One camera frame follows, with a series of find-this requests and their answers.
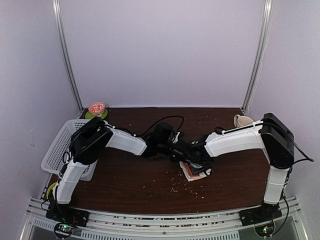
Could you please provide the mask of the beige bunny print towel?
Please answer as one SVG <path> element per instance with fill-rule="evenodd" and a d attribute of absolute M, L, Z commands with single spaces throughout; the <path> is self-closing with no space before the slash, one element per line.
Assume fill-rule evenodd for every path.
<path fill-rule="evenodd" d="M 212 168 L 204 169 L 204 168 L 194 168 L 188 162 L 179 162 L 179 166 L 182 169 L 182 172 L 187 179 L 188 182 L 200 180 L 206 178 L 211 175 Z"/>

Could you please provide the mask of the white plastic basket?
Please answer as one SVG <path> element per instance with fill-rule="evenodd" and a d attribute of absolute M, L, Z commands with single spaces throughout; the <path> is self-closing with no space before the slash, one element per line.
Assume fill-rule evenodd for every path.
<path fill-rule="evenodd" d="M 88 119 L 71 119 L 64 123 L 41 162 L 43 171 L 58 175 L 64 165 L 64 153 L 69 151 L 72 135 L 88 121 Z"/>

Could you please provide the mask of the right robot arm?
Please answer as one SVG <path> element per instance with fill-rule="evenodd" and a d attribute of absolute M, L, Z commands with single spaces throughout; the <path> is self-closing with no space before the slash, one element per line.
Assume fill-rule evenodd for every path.
<path fill-rule="evenodd" d="M 257 208 L 256 216 L 266 221 L 276 212 L 275 205 L 281 199 L 295 162 L 294 147 L 293 133 L 274 114 L 266 113 L 261 120 L 229 130 L 216 128 L 193 142 L 185 142 L 178 134 L 169 149 L 170 157 L 180 162 L 190 180 L 209 176 L 214 158 L 251 150 L 262 151 L 269 164 L 269 172 L 263 205 Z"/>

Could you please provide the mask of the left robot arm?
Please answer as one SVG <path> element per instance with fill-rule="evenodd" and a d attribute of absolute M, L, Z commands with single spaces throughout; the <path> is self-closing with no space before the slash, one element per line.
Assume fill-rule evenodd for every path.
<path fill-rule="evenodd" d="M 62 155 L 63 166 L 52 190 L 56 203 L 51 210 L 53 215 L 61 222 L 72 218 L 71 209 L 65 205 L 70 203 L 83 171 L 95 163 L 106 148 L 149 158 L 157 154 L 165 155 L 180 135 L 179 129 L 174 130 L 162 119 L 140 135 L 109 125 L 100 117 L 89 120 L 72 135 L 68 152 Z"/>

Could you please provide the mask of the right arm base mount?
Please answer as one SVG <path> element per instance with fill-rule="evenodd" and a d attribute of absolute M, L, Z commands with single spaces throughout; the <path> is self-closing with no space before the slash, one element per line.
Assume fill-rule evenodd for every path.
<path fill-rule="evenodd" d="M 239 218 L 242 226 L 256 225 L 282 216 L 282 211 L 279 208 L 263 208 L 262 206 L 241 210 Z"/>

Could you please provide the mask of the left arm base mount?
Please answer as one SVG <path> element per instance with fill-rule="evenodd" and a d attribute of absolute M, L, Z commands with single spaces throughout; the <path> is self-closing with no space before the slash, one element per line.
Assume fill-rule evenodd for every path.
<path fill-rule="evenodd" d="M 90 213 L 84 210 L 67 208 L 58 210 L 48 209 L 45 217 L 56 222 L 67 223 L 74 227 L 86 227 Z"/>

